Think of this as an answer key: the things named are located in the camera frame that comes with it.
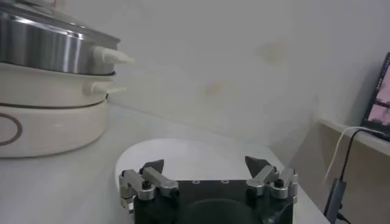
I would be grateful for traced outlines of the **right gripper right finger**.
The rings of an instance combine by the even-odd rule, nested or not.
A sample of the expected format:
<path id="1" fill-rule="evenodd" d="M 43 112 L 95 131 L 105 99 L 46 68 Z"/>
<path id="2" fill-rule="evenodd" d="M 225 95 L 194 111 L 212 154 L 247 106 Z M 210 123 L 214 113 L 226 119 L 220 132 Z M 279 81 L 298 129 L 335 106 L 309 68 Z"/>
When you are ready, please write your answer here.
<path id="1" fill-rule="evenodd" d="M 291 199 L 297 203 L 298 174 L 295 169 L 285 168 L 281 172 L 265 159 L 245 156 L 245 163 L 251 179 L 246 180 L 246 187 L 254 196 L 261 197 L 268 191 L 276 200 Z"/>

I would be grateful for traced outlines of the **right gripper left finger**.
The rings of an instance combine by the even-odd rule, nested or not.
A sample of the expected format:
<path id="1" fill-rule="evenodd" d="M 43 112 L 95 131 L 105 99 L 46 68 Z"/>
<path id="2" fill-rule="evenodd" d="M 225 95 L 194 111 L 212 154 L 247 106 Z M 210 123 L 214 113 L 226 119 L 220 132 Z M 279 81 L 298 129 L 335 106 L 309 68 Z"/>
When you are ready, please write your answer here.
<path id="1" fill-rule="evenodd" d="M 179 182 L 162 174 L 165 161 L 145 163 L 139 171 L 123 170 L 118 175 L 119 200 L 128 213 L 177 213 Z"/>

